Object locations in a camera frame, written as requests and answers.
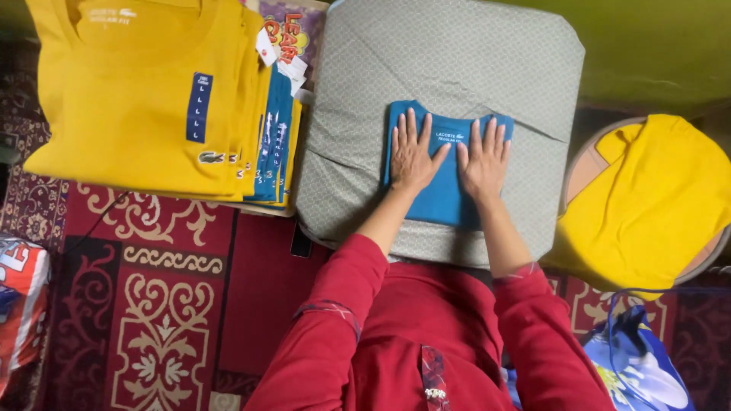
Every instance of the round stool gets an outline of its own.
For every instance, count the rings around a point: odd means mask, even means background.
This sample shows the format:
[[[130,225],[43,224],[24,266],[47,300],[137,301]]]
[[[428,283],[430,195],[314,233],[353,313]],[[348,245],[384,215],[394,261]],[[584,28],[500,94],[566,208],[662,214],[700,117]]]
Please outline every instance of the round stool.
[[[566,181],[564,182],[564,192],[561,197],[561,209],[566,210],[568,203],[602,171],[609,167],[609,163],[596,150],[596,144],[599,140],[618,128],[629,126],[630,124],[641,124],[646,120],[647,117],[635,117],[610,124],[599,130],[582,146],[579,153],[569,165]],[[713,237],[696,254],[685,269],[678,274],[678,277],[675,279],[675,284],[686,282],[702,273],[721,254],[730,236],[731,226],[727,226],[723,231]]]

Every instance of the gray patterned ironing board cover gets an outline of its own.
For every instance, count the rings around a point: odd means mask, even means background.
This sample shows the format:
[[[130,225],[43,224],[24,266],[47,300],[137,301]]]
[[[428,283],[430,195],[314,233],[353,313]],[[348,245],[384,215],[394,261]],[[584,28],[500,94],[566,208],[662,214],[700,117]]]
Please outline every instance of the gray patterned ironing board cover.
[[[297,208],[343,241],[380,198],[387,108],[515,119],[502,197],[534,258],[553,243],[584,49],[558,15],[475,0],[344,0],[327,15]],[[489,268],[482,232],[405,221],[392,254]]]

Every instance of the floor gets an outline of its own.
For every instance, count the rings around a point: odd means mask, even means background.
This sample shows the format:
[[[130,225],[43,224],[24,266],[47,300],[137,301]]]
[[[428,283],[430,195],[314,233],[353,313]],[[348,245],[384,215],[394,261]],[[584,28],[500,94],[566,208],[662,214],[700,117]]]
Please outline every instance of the floor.
[[[0,139],[24,157],[49,137],[34,68],[32,50],[20,53],[0,91]],[[49,248],[57,264],[43,409],[239,410],[329,251],[293,247],[292,219],[136,194],[84,238],[120,194],[10,171],[0,229]],[[609,293],[549,274],[577,336],[606,318]],[[731,274],[697,283],[731,287]],[[731,302],[665,295],[648,311],[697,409],[728,409]]]

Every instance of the blue size sticker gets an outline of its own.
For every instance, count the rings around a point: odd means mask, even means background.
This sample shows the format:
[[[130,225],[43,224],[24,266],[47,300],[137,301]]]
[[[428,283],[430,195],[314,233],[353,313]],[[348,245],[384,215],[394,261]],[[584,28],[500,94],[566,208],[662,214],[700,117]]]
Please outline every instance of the blue size sticker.
[[[188,119],[185,138],[196,143],[205,143],[205,122],[208,118],[208,103],[211,100],[213,76],[203,73],[193,75],[193,89],[188,101]]]

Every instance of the red shirt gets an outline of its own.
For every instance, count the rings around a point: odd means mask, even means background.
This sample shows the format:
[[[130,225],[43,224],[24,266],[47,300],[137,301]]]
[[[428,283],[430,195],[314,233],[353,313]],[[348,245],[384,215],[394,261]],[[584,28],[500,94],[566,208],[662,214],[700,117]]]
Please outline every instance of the red shirt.
[[[525,411],[614,410],[538,265],[493,286],[494,295],[459,271],[389,264],[351,235],[244,410],[515,410],[503,344]],[[446,396],[428,401],[429,388]]]

